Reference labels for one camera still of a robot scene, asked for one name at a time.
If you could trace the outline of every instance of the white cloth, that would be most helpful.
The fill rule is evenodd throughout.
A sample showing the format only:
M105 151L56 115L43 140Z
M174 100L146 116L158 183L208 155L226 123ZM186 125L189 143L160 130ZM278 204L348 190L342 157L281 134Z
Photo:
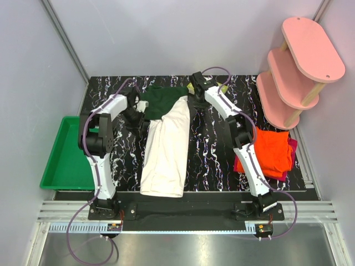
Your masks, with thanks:
M151 120L145 147L140 193L182 197L189 148L190 113L182 96L161 120Z

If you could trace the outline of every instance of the pink cloth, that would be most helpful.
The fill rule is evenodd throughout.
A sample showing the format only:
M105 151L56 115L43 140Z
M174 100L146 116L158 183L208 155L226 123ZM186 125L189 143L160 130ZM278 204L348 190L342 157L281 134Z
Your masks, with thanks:
M291 159L292 159L292 167L295 164L295 158L296 158L296 149L297 149L297 140L294 140L292 138L288 138L287 140L288 144L292 147L292 152L291 152ZM238 160L235 160L235 165L234 165L234 171L236 171L236 165ZM274 177L274 176L268 176L269 178L273 178L282 182L286 181L286 177L287 177L287 171L282 173L282 177Z

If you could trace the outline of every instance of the green cloth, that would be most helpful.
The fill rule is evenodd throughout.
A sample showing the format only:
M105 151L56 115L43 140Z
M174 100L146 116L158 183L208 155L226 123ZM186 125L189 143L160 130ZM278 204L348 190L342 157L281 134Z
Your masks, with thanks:
M188 93L187 87L149 86L145 93L140 94L140 100L149 103L149 106L145 109L145 119L161 119L173 108L180 97L186 96Z

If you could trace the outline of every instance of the white wall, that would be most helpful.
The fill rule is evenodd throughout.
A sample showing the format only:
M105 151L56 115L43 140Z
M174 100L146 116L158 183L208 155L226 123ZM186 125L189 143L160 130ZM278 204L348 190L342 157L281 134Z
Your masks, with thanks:
M335 0L321 24L344 61L346 73L327 85L319 103L301 115L300 128L324 200L334 204L355 263L355 2Z
M321 0L51 0L85 69L100 75L181 75L214 65L267 69L290 16Z
M0 3L0 264L22 265L43 199L39 183L63 116L85 84L39 0Z

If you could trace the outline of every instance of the orange cloth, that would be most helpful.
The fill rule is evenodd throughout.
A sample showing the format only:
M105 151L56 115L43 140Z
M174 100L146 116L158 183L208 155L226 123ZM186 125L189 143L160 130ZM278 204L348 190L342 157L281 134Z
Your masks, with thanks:
M282 177L283 172L292 169L292 147L287 139L288 132L264 131L257 128L255 154L264 176ZM239 158L237 172L244 173Z

